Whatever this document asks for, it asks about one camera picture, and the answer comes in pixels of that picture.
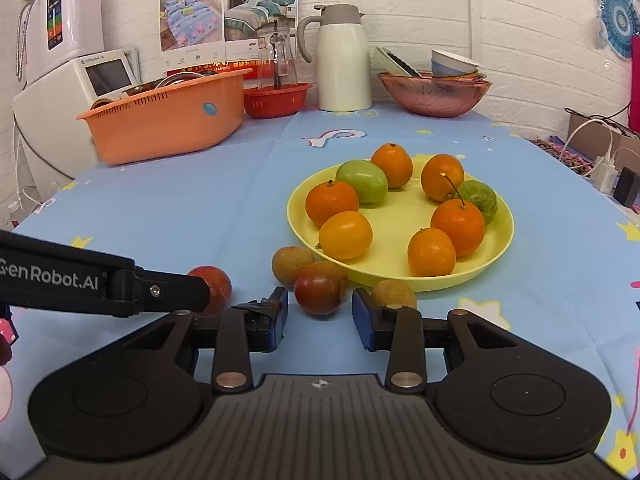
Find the small orange tangerine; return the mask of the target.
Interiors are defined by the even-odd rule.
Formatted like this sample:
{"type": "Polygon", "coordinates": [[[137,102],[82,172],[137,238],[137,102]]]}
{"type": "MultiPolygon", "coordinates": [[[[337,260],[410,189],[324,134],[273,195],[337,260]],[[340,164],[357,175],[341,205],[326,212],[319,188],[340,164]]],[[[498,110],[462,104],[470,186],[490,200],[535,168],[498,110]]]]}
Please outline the small orange tangerine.
{"type": "Polygon", "coordinates": [[[457,253],[451,238],[441,229],[425,228],[409,240],[407,258],[415,276],[448,275],[454,270],[457,253]]]}

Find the bedding poster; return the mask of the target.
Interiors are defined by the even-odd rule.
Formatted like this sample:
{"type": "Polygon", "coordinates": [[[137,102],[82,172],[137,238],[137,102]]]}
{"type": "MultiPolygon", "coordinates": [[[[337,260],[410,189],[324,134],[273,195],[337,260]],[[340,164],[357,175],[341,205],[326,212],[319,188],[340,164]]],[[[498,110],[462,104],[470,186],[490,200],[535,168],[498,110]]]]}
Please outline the bedding poster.
{"type": "Polygon", "coordinates": [[[295,41],[298,0],[158,0],[160,66],[256,70],[278,32],[295,41]]]}

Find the tangerine with leaf calyx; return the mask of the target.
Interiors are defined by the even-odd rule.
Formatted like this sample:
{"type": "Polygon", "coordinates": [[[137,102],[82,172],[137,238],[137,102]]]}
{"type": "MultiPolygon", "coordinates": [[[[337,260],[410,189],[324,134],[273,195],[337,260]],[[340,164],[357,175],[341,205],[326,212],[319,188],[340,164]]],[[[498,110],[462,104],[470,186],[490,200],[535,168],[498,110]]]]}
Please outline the tangerine with leaf calyx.
{"type": "Polygon", "coordinates": [[[306,214],[312,223],[321,228],[322,224],[344,211],[358,211],[359,198],[355,189],[341,181],[329,180],[312,188],[305,200],[306,214]]]}

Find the white water purifier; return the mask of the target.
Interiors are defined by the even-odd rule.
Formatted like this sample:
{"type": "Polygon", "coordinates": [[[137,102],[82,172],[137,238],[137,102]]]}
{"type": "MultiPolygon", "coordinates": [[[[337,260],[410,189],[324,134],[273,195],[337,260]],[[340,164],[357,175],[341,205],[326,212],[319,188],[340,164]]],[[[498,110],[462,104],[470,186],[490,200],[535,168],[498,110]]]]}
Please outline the white water purifier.
{"type": "Polygon", "coordinates": [[[26,80],[104,50],[101,0],[35,0],[26,28],[26,80]]]}

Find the red cherry tomato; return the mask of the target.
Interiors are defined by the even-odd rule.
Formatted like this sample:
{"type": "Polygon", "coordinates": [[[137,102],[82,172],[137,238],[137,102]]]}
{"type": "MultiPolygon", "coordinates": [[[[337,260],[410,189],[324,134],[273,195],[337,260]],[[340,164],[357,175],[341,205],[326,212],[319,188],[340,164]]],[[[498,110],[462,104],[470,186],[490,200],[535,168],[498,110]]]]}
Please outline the red cherry tomato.
{"type": "Polygon", "coordinates": [[[227,273],[216,266],[197,266],[189,272],[206,281],[209,287],[209,304],[201,313],[202,318],[221,314],[228,307],[232,296],[232,283],[227,273]]]}

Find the green guava fruit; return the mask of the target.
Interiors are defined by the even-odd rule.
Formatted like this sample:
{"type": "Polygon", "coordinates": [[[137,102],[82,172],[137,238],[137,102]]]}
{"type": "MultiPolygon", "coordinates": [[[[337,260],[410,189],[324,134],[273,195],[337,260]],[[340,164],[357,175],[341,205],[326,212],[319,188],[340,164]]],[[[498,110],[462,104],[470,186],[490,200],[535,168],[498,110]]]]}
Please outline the green guava fruit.
{"type": "Polygon", "coordinates": [[[494,221],[498,211],[498,200],[494,190],[484,182],[464,181],[458,187],[462,200],[471,202],[483,215],[486,226],[494,221]]]}

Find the orange plastic basket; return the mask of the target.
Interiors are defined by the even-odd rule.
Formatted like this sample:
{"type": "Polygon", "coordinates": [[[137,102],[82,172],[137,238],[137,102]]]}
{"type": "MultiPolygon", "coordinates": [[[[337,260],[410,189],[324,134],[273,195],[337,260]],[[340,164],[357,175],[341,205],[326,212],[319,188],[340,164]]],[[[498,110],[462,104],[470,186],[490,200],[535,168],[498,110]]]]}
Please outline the orange plastic basket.
{"type": "Polygon", "coordinates": [[[128,96],[77,118],[111,166],[188,154],[221,143],[244,119],[247,68],[128,96]]]}

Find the yellow orange citrus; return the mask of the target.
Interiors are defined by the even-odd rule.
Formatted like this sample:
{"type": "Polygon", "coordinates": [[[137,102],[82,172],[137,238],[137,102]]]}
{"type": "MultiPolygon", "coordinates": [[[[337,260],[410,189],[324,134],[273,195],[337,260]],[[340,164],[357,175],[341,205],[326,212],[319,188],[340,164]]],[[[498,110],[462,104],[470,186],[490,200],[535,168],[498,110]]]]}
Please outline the yellow orange citrus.
{"type": "Polygon", "coordinates": [[[373,230],[367,218],[357,211],[334,214],[322,224],[319,247],[336,260],[352,260],[363,256],[373,240],[373,230]]]}

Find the large orange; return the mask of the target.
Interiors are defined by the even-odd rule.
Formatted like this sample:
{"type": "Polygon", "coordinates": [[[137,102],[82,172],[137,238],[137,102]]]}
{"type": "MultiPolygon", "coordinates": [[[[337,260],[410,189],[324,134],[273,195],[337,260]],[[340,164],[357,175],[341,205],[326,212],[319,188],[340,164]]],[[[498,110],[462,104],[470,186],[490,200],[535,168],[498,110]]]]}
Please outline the large orange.
{"type": "Polygon", "coordinates": [[[384,172],[391,190],[402,188],[412,178],[413,161],[404,148],[397,143],[386,143],[380,146],[373,153],[371,162],[384,172]]]}
{"type": "Polygon", "coordinates": [[[454,197],[456,189],[464,182],[464,177],[459,159],[448,154],[437,154],[425,163],[421,185],[428,198],[441,203],[454,197]]]}

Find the brown longan fruit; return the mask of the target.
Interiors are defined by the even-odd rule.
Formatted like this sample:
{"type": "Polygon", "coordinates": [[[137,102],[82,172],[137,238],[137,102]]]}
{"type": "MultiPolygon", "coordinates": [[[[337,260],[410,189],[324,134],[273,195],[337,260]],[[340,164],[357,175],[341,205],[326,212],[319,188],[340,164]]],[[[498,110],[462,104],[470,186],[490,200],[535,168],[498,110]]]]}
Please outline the brown longan fruit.
{"type": "Polygon", "coordinates": [[[418,307],[414,292],[405,282],[398,280],[379,281],[371,290],[371,298],[379,307],[392,309],[418,307]]]}
{"type": "Polygon", "coordinates": [[[281,247],[272,256],[271,270],[276,280],[292,288],[299,273],[314,263],[314,253],[306,247],[281,247]]]}

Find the cardboard box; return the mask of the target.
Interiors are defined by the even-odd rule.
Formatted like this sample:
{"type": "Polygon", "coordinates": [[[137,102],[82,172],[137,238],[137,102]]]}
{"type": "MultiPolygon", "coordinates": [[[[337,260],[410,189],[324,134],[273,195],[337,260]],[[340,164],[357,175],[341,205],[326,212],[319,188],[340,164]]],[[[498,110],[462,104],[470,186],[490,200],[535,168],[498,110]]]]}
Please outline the cardboard box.
{"type": "Polygon", "coordinates": [[[622,170],[629,168],[636,174],[639,172],[640,140],[638,129],[626,129],[619,125],[612,125],[613,137],[610,138],[608,127],[600,122],[592,122],[575,134],[570,141],[570,148],[585,158],[595,160],[598,156],[603,156],[608,150],[610,142],[612,144],[612,155],[615,158],[615,167],[622,170]]]}

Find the stemmed tangerine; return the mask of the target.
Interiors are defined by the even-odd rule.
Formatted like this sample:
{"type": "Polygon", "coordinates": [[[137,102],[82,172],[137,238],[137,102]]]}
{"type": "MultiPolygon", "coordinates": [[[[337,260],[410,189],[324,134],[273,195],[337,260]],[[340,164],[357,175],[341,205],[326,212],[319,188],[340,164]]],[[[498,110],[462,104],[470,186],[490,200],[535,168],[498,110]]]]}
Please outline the stemmed tangerine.
{"type": "Polygon", "coordinates": [[[431,227],[445,232],[454,244],[457,257],[465,258],[483,243],[486,232],[484,216],[477,206],[462,197],[450,177],[444,172],[440,175],[450,184],[456,198],[445,200],[435,209],[431,227]]]}

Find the dark red tomato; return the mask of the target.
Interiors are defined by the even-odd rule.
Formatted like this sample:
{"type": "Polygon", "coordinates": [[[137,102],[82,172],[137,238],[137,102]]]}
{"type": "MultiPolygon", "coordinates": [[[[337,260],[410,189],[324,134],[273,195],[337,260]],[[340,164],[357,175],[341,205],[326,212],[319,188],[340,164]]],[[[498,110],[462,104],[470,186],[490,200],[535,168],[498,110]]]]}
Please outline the dark red tomato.
{"type": "Polygon", "coordinates": [[[305,266],[294,283],[294,295],[299,307],[314,316],[334,314],[348,289],[344,270],[329,261],[305,266]]]}

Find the smooth green fruit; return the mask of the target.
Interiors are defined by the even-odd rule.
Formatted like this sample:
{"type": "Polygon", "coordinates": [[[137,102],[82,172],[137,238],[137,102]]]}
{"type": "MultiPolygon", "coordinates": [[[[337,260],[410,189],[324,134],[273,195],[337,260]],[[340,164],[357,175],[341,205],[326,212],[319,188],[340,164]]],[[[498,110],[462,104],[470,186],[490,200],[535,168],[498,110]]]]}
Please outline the smooth green fruit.
{"type": "Polygon", "coordinates": [[[380,202],[388,191],[385,172],[368,160],[344,162],[338,167],[335,180],[349,184],[356,191],[359,203],[363,205],[380,202]]]}

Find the white thermos jug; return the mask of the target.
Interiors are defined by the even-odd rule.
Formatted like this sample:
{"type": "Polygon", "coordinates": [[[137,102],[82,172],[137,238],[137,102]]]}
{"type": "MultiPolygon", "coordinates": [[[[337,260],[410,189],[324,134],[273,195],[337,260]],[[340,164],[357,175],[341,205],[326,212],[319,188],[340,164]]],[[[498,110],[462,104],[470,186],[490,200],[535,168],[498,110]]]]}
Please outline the white thermos jug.
{"type": "Polygon", "coordinates": [[[372,107],[371,59],[358,6],[349,3],[318,4],[316,15],[297,25],[298,52],[312,62],[306,45],[306,27],[318,23],[316,81],[320,110],[356,112],[372,107]]]}

